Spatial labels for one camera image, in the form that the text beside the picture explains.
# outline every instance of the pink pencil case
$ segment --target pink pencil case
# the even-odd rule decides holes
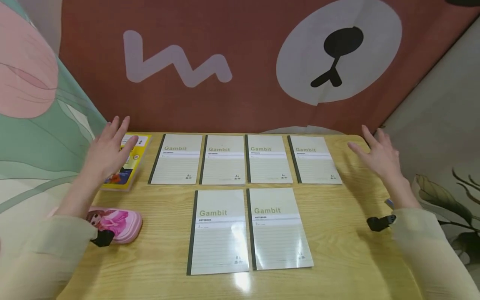
[[[52,216],[56,207],[48,216]],[[98,230],[111,230],[115,234],[113,243],[128,244],[136,239],[142,227],[142,216],[132,210],[91,206],[86,220]]]

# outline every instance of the white label strip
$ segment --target white label strip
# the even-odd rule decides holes
[[[250,151],[250,158],[287,158],[287,154],[277,151]]]
[[[243,152],[213,152],[208,151],[206,153],[206,158],[210,159],[244,159],[245,155]]]
[[[162,150],[160,151],[160,157],[170,158],[198,158],[200,157],[200,151],[172,151]]]
[[[301,159],[323,159],[329,160],[332,159],[330,153],[318,153],[318,152],[295,152],[296,158]]]
[[[252,215],[253,226],[301,225],[300,214]]]
[[[124,135],[121,141],[121,145],[124,146],[125,143],[128,141],[128,139],[130,139],[132,136],[133,136],[132,134]],[[137,144],[135,146],[145,147],[147,140],[148,140],[148,136],[139,135]]]
[[[245,227],[244,216],[231,216],[231,217],[210,217],[201,216],[195,221],[196,229],[211,229],[211,228],[232,228],[237,230]]]

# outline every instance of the book cover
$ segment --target book cover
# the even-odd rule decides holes
[[[323,137],[289,135],[287,138],[298,183],[342,184]]]
[[[293,183],[281,135],[246,134],[249,183]]]
[[[134,135],[138,135],[138,141],[130,152],[127,161],[117,173],[105,179],[105,183],[102,185],[101,190],[129,191],[132,187],[133,180],[138,173],[142,158],[152,140],[152,136],[149,134],[127,132],[121,141],[120,149],[122,149],[127,140]]]
[[[164,134],[148,184],[195,184],[201,134]]]
[[[195,191],[187,275],[248,270],[243,190]]]
[[[244,151],[241,135],[207,135],[200,184],[245,184]]]
[[[253,270],[313,266],[292,188],[247,189]]]

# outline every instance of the pink shape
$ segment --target pink shape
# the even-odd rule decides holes
[[[26,20],[0,2],[0,114],[35,118],[55,100],[58,64],[53,50]]]

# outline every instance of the sleeve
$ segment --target sleeve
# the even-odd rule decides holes
[[[43,220],[0,283],[0,299],[56,299],[97,229],[72,216]]]
[[[475,300],[480,293],[448,243],[436,216],[419,208],[394,210],[390,225],[426,300]]]

